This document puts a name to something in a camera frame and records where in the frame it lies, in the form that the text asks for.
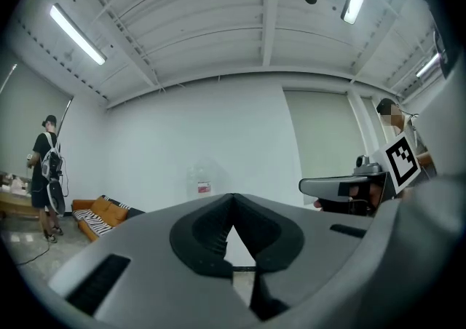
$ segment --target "black slot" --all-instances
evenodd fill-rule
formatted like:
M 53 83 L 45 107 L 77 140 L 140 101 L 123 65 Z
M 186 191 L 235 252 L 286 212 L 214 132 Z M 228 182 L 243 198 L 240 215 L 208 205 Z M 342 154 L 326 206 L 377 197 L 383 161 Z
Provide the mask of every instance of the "black slot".
M 330 227 L 331 231 L 339 232 L 342 234 L 347 234 L 348 236 L 357 237 L 358 239 L 362 239 L 366 234 L 365 229 L 344 226 L 343 224 L 334 224 Z
M 129 263 L 128 258 L 110 255 L 81 283 L 67 301 L 92 316 Z

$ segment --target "white curtain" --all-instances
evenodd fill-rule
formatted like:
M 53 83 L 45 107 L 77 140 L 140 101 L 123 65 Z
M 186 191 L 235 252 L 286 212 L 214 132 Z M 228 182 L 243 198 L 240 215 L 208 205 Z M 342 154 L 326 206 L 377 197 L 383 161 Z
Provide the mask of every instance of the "white curtain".
M 351 175 L 365 153 L 346 95 L 286 91 L 303 178 Z

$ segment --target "gray wall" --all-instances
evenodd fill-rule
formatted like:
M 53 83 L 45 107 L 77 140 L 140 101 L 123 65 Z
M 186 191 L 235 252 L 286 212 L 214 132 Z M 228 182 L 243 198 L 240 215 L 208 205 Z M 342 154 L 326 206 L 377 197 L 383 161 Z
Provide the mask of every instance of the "gray wall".
M 0 48 L 0 88 L 14 64 L 17 67 L 0 94 L 0 171 L 23 177 L 27 173 L 30 178 L 26 157 L 44 132 L 41 123 L 49 114 L 60 123 L 70 97 L 4 47 Z

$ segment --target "white wall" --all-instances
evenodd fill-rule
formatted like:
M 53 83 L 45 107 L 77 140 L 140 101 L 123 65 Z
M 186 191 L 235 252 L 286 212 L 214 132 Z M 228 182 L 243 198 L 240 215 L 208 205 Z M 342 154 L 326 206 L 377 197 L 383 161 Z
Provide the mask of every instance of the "white wall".
M 212 162 L 214 193 L 303 205 L 298 148 L 282 87 L 267 76 L 188 84 L 111 110 L 105 193 L 144 211 L 192 199 L 186 176 Z M 254 260 L 236 234 L 226 259 Z
M 66 211 L 71 211 L 74 199 L 96 199 L 103 194 L 105 118 L 106 110 L 94 100 L 78 95 L 71 101 L 58 136 L 69 180 Z

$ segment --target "man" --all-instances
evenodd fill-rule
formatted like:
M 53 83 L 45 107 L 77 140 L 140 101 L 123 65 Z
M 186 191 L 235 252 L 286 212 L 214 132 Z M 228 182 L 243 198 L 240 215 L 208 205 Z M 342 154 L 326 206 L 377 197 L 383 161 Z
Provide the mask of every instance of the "man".
M 436 172 L 432 157 L 419 137 L 416 128 L 413 126 L 413 121 L 416 117 L 404 114 L 400 107 L 390 99 L 383 99 L 377 106 L 377 112 L 385 123 L 390 126 L 397 127 L 400 130 L 399 133 L 404 132 L 408 142 L 413 147 L 417 161 L 422 168 L 421 173 L 413 184 L 419 184 L 422 181 L 426 181 L 434 177 Z
M 52 138 L 53 146 L 57 144 L 57 119 L 55 116 L 48 116 L 45 121 L 42 122 L 42 126 L 45 127 Z M 47 140 L 47 136 L 42 133 L 37 139 L 33 147 L 33 156 L 28 160 L 28 167 L 34 167 L 31 183 L 31 200 L 32 206 L 39 209 L 39 220 L 44 231 L 44 236 L 48 242 L 56 243 L 57 240 L 53 233 L 63 235 L 63 231 L 58 223 L 58 217 L 53 210 L 49 196 L 47 193 L 48 180 L 42 175 L 42 160 L 45 158 L 47 152 L 52 148 Z M 45 213 L 45 207 L 48 207 L 50 218 L 53 222 L 53 227 L 50 227 L 49 219 Z

